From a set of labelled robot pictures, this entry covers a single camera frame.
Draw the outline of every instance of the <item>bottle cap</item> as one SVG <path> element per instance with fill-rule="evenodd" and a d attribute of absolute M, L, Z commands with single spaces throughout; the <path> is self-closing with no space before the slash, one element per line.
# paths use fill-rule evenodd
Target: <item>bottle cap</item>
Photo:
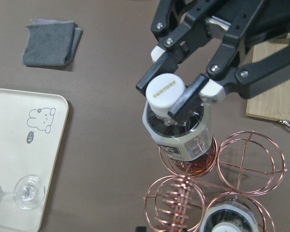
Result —
<path fill-rule="evenodd" d="M 240 228 L 230 222 L 218 223 L 212 229 L 212 232 L 243 232 Z"/>
<path fill-rule="evenodd" d="M 156 115 L 169 118 L 168 111 L 185 89 L 186 86 L 180 77 L 172 73 L 164 73 L 148 84 L 146 98 Z"/>

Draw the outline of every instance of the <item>folded towel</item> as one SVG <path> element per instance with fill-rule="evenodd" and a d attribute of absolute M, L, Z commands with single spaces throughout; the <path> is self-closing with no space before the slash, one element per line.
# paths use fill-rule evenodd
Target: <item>folded towel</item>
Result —
<path fill-rule="evenodd" d="M 23 54 L 26 66 L 66 66 L 75 56 L 83 31 L 74 21 L 37 19 L 29 30 Z"/>

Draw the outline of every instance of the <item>copper coil spring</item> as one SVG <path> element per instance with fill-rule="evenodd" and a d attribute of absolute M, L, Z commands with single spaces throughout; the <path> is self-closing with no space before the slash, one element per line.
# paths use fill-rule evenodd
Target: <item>copper coil spring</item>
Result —
<path fill-rule="evenodd" d="M 171 199 L 163 199 L 163 202 L 173 209 L 173 211 L 168 211 L 164 209 L 159 209 L 165 215 L 172 217 L 172 223 L 167 222 L 161 218 L 157 218 L 162 224 L 166 225 L 170 232 L 184 232 L 187 231 L 187 225 L 185 220 L 188 219 L 186 215 L 186 210 L 190 208 L 188 205 L 189 193 L 191 192 L 191 180 L 184 176 L 177 176 L 174 178 L 171 188 L 173 191 L 167 191 Z"/>

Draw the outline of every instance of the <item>bottle label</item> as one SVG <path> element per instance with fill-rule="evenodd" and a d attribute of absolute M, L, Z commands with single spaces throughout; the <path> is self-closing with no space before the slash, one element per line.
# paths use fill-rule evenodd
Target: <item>bottle label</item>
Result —
<path fill-rule="evenodd" d="M 166 153 L 175 153 L 180 154 L 180 151 L 175 146 L 165 146 L 165 145 L 159 145 L 159 147 L 162 149 L 162 151 Z"/>
<path fill-rule="evenodd" d="M 209 128 L 206 128 L 196 137 L 185 143 L 185 148 L 189 157 L 194 160 L 205 154 L 212 145 L 212 133 Z"/>

